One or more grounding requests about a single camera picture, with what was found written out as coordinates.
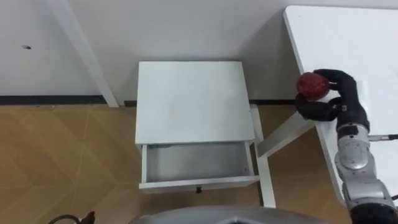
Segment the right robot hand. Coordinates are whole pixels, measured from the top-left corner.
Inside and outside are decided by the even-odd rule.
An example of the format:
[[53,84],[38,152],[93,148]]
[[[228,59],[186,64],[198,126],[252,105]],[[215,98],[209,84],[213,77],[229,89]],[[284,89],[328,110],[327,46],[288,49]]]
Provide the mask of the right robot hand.
[[312,121],[337,120],[337,126],[354,123],[370,130],[358,97],[356,80],[341,70],[318,69],[302,74],[296,82],[296,110]]

